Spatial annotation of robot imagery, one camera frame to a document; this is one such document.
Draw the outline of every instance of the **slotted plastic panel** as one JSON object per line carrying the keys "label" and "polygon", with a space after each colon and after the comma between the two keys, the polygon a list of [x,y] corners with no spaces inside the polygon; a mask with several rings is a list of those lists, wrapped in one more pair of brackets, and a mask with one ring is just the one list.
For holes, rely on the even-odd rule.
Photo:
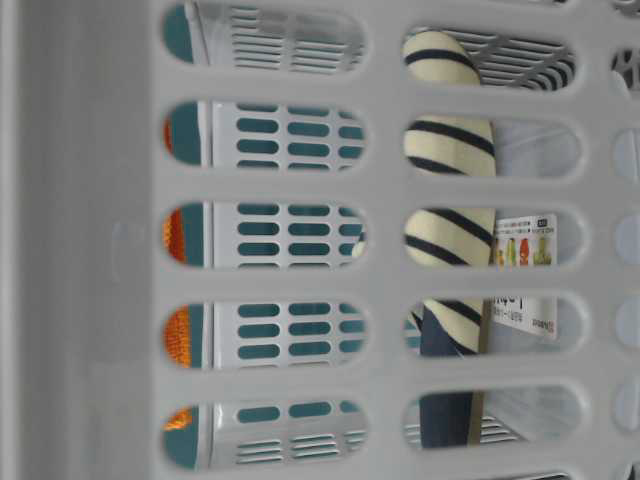
{"label": "slotted plastic panel", "polygon": [[333,75],[365,53],[353,20],[322,10],[187,3],[194,61],[200,64]]}
{"label": "slotted plastic panel", "polygon": [[460,42],[485,85],[554,91],[575,76],[575,59],[566,45],[490,32],[438,30]]}
{"label": "slotted plastic panel", "polygon": [[366,441],[367,419],[348,400],[264,401],[207,405],[214,425],[203,469],[340,460]]}
{"label": "slotted plastic panel", "polygon": [[363,315],[341,302],[224,302],[213,312],[216,369],[338,366],[356,355],[366,338]]}
{"label": "slotted plastic panel", "polygon": [[337,172],[365,147],[361,123],[338,110],[214,102],[211,111],[214,167]]}
{"label": "slotted plastic panel", "polygon": [[343,266],[361,231],[352,210],[322,203],[214,204],[213,222],[213,265],[222,269]]}
{"label": "slotted plastic panel", "polygon": [[[406,423],[404,426],[404,435],[406,441],[411,447],[419,450],[422,448],[420,445],[420,411],[418,403],[414,403],[409,407],[406,415]],[[488,413],[483,415],[482,424],[480,430],[480,444],[490,445],[496,443],[510,443],[522,441],[522,437],[510,429],[503,422],[498,420],[495,416]]]}

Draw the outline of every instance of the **orange towel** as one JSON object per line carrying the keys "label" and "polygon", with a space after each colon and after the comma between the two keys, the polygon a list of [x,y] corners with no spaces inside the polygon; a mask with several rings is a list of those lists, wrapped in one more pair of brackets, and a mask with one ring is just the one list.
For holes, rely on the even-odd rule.
{"label": "orange towel", "polygon": [[[169,151],[172,151],[171,124],[169,121],[165,123],[164,140]],[[174,211],[164,222],[162,238],[164,246],[171,256],[179,262],[186,262],[184,226],[182,224],[182,212],[179,209]],[[169,356],[178,365],[183,367],[191,366],[191,322],[188,307],[181,307],[171,315],[164,330],[164,346]],[[164,429],[166,431],[181,430],[187,428],[192,422],[191,410],[184,409],[174,415],[167,422]]]}

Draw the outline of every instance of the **cream and navy striped cloth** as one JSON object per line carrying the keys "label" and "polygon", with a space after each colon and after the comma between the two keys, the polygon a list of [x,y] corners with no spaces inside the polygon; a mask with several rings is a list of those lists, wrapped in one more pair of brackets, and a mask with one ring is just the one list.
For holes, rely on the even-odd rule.
{"label": "cream and navy striped cloth", "polygon": [[[480,75],[464,48],[452,37],[428,31],[404,45],[405,62],[418,79],[438,84],[479,85]],[[496,174],[493,133],[487,120],[425,115],[407,130],[404,149],[425,175]],[[409,254],[427,267],[473,266],[489,263],[495,210],[489,208],[425,208],[407,222]],[[359,256],[365,239],[354,248]],[[428,357],[478,353],[482,299],[426,299],[410,314],[422,332],[420,353]],[[444,394],[420,402],[423,447],[466,444],[471,394]]]}

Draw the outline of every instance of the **navy blue fabric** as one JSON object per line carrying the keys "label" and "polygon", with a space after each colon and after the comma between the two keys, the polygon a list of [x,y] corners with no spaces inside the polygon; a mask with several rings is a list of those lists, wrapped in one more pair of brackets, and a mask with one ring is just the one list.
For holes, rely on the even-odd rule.
{"label": "navy blue fabric", "polygon": [[[431,310],[424,308],[420,355],[458,357],[455,342],[442,328]],[[443,393],[420,399],[420,439],[422,448],[466,445],[471,425],[473,393]]]}

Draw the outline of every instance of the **product label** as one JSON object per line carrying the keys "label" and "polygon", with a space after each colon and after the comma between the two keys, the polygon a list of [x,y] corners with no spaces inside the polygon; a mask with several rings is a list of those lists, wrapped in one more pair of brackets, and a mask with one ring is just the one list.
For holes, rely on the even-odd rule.
{"label": "product label", "polygon": [[[501,269],[555,265],[557,219],[553,214],[496,221],[494,263]],[[496,298],[493,320],[502,325],[555,340],[556,299]]]}

